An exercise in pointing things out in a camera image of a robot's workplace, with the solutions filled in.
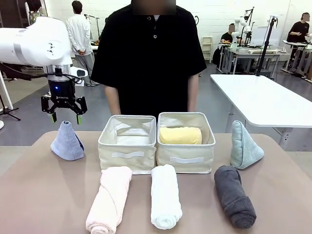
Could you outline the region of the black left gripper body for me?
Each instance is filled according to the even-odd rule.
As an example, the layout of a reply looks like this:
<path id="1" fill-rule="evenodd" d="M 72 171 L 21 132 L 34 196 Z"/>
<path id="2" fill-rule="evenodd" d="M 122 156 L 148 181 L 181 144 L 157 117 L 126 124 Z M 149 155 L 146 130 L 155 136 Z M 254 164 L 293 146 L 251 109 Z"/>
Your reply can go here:
<path id="1" fill-rule="evenodd" d="M 75 87 L 71 80 L 52 81 L 48 80 L 51 92 L 50 100 L 57 108 L 69 108 L 74 106 L 76 102 Z"/>

